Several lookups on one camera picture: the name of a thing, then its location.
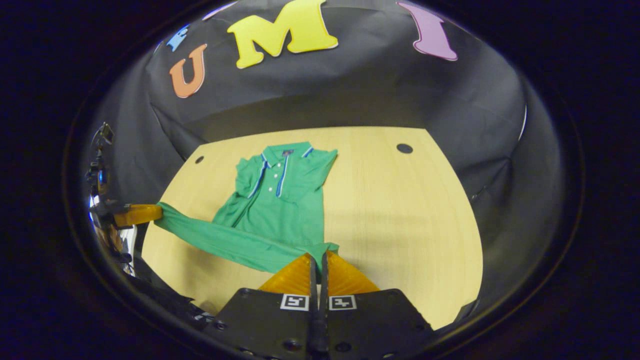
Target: letter m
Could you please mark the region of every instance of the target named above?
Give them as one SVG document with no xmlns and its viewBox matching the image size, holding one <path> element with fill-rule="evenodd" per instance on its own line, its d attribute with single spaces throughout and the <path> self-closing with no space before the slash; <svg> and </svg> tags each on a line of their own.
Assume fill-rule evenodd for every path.
<svg viewBox="0 0 640 360">
<path fill-rule="evenodd" d="M 320 5 L 325 0 L 294 0 L 287 3 L 275 22 L 251 15 L 231 25 L 227 33 L 236 35 L 239 69 L 260 63 L 264 54 L 255 50 L 254 42 L 272 56 L 279 56 L 287 33 L 291 42 L 287 49 L 292 53 L 331 49 L 338 46 L 338 39 L 329 35 L 324 26 Z"/>
</svg>

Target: wooden table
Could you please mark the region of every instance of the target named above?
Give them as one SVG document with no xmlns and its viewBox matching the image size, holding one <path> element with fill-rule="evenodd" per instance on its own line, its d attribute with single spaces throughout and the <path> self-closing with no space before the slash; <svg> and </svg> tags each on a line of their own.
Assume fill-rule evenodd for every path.
<svg viewBox="0 0 640 360">
<path fill-rule="evenodd" d="M 402 290 L 434 329 L 451 323 L 477 297 L 482 247 L 462 185 L 424 129 L 327 127 L 208 143 L 187 159 L 161 200 L 189 217 L 212 220 L 234 192 L 240 158 L 304 141 L 339 153 L 324 184 L 325 240 L 339 244 L 340 256 L 381 289 Z M 398 151 L 399 143 L 413 152 Z M 172 288 L 212 314 L 238 288 L 258 288 L 271 277 L 154 224 L 142 256 Z"/>
</svg>

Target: black backdrop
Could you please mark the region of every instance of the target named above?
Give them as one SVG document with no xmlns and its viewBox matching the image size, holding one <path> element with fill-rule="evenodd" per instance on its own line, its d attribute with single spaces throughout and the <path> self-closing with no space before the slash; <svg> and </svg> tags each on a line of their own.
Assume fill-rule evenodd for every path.
<svg viewBox="0 0 640 360">
<path fill-rule="evenodd" d="M 540 65 L 576 119 L 588 179 L 582 225 L 566 261 L 530 302 L 456 357 L 601 358 L 615 352 L 629 358 L 637 344 L 637 331 L 628 326 L 637 323 L 629 295 L 630 258 L 637 250 L 631 236 L 631 203 L 638 196 L 637 167 L 631 163 L 637 124 L 630 107 L 636 98 L 631 44 L 637 43 L 632 27 L 637 9 L 630 3 L 577 1 L 535 8 L 499 1 L 461 2 L 455 8 L 435 4 L 476 32 L 486 31 L 514 60 Z M 6 309 L 13 326 L 4 339 L 13 341 L 4 348 L 14 356 L 100 358 L 111 347 L 127 354 L 181 351 L 158 330 L 132 321 L 100 286 L 90 286 L 95 279 L 67 243 L 59 173 L 74 112 L 98 74 L 129 44 L 124 39 L 183 7 L 114 2 L 15 9 L 13 19 L 22 26 L 9 37 L 5 70 L 15 86 L 7 89 L 6 99 L 19 108 L 4 134 L 13 147 L 6 157 L 12 170 L 8 183 L 26 191 L 13 192 L 18 196 L 8 202 L 15 214 L 8 225 L 15 234 L 6 253 L 16 260 L 10 273 L 18 276 L 9 282 Z M 60 282 L 67 284 L 65 290 Z M 77 291 L 69 292 L 74 287 Z M 22 289 L 29 293 L 18 292 Z"/>
<path fill-rule="evenodd" d="M 204 8 L 161 32 L 160 46 L 141 49 L 123 73 L 108 75 L 113 85 L 93 97 L 96 105 L 85 106 L 78 121 L 92 123 L 87 144 L 105 121 L 115 132 L 105 155 L 114 179 L 110 196 L 156 203 L 184 160 L 211 141 L 313 127 L 419 127 L 456 171 L 479 226 L 484 270 L 474 313 L 516 291 L 541 260 L 555 261 L 552 240 L 569 237 L 562 218 L 574 223 L 582 191 L 569 118 L 555 115 L 554 127 L 554 115 L 527 80 L 450 22 L 443 27 L 456 61 L 417 52 L 413 19 L 390 1 L 325 3 L 323 19 L 338 48 L 303 57 L 284 52 L 238 71 L 228 25 L 251 14 L 274 20 L 287 2 L 238 3 L 207 22 L 200 18 L 214 6 Z M 187 37 L 170 51 L 166 39 L 185 23 Z M 167 69 L 200 44 L 209 44 L 205 82 L 181 99 Z M 193 70 L 185 70 L 189 79 Z M 80 178 L 88 162 L 71 176 Z"/>
</svg>

